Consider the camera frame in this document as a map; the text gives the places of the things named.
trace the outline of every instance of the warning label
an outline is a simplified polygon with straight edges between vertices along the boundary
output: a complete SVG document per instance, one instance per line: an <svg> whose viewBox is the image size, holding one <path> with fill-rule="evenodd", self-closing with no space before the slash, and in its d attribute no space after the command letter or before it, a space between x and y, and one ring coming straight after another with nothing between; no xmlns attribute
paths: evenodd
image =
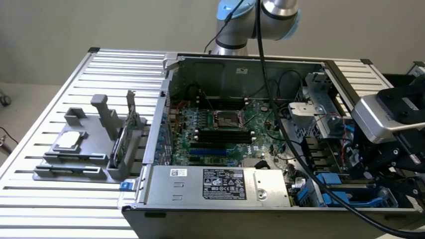
<svg viewBox="0 0 425 239"><path fill-rule="evenodd" d="M247 200L244 170L204 169L203 197L216 200Z"/></svg>

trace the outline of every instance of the blue clip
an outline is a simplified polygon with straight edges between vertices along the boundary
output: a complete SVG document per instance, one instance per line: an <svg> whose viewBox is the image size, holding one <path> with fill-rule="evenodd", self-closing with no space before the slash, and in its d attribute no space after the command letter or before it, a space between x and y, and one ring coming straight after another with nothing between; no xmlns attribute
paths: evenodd
<svg viewBox="0 0 425 239"><path fill-rule="evenodd" d="M131 183L131 182L122 182L122 183L121 183L121 191L122 191L122 192L133 192L133 191L134 191L134 183Z"/></svg>

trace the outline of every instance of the green circuit board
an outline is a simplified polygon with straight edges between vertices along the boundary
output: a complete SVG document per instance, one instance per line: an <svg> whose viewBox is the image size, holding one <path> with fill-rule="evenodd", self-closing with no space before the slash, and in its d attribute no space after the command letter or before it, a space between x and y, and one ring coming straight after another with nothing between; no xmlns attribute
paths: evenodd
<svg viewBox="0 0 425 239"><path fill-rule="evenodd" d="M194 166L239 166L246 158L260 158L264 153L271 155L271 146L278 150L282 142L268 137L266 131L272 136L280 138L279 132L274 131L274 117L270 117L271 110L268 103L262 101L251 102L240 111L219 111L202 110L191 104L174 110L174 165L194 165ZM239 117L240 124L230 121L218 121L218 114L232 115ZM196 155L196 160L192 160L194 155L190 154L191 143L196 142L196 129L200 130L235 130L254 131L256 140L248 143L227 144L227 156Z"/></svg>

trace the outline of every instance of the capacitor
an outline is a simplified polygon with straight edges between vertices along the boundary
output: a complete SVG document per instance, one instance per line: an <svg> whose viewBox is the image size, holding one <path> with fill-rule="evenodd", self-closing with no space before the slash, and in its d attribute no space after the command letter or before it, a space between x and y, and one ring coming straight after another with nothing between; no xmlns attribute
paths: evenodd
<svg viewBox="0 0 425 239"><path fill-rule="evenodd" d="M262 110L262 112L264 112L264 113L266 113L266 112L268 112L268 107L262 106L262 107L260 107L260 110Z"/></svg>

